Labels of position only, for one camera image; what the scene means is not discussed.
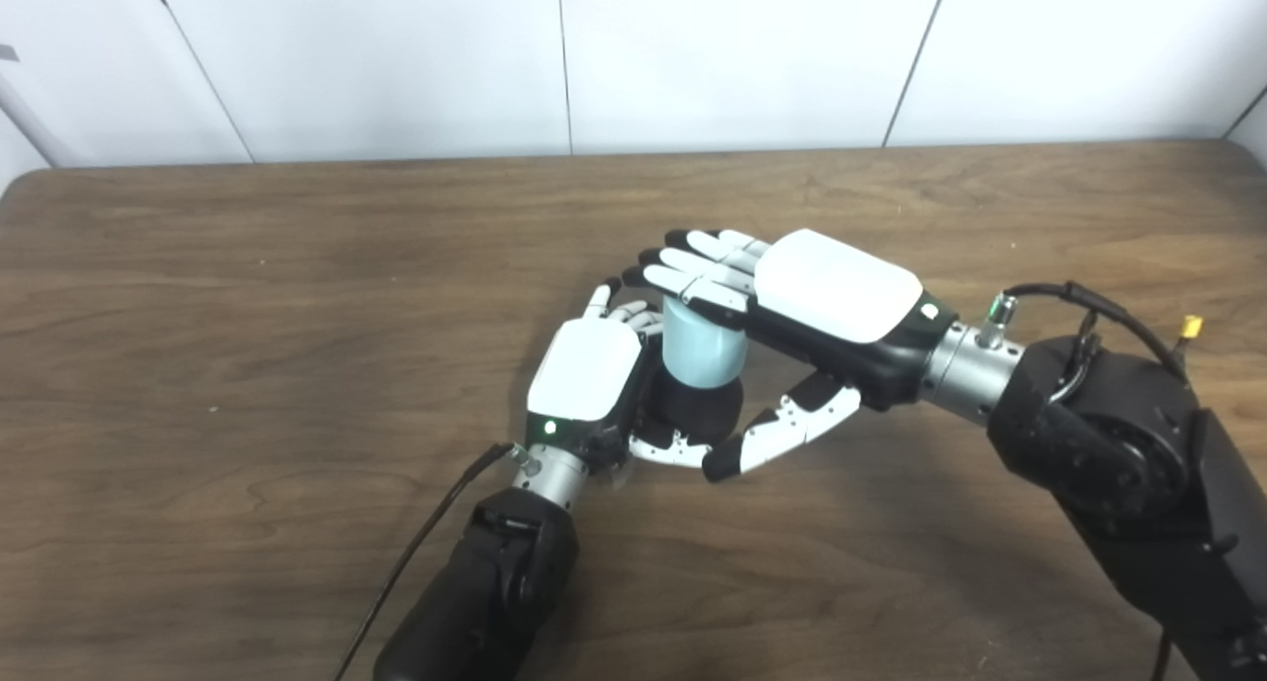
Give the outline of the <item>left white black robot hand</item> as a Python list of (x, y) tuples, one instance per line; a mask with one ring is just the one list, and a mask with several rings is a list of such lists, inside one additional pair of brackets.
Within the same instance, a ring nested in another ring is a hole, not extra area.
[(620, 289), (614, 278), (601, 283), (582, 315), (552, 335), (527, 392), (521, 487), (541, 492), (549, 477), (579, 481), (634, 458), (699, 469), (711, 451), (642, 418), (642, 397), (661, 366), (665, 317), (642, 299), (612, 306)]

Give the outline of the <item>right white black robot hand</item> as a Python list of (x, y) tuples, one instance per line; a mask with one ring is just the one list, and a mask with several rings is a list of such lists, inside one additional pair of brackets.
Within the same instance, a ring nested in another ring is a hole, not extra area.
[[(699, 470), (712, 483), (818, 440), (864, 407), (916, 402), (957, 320), (914, 271), (812, 230), (774, 243), (672, 231), (622, 282), (659, 293), (665, 317), (645, 418), (711, 446)], [(751, 342), (811, 372), (741, 426)]]

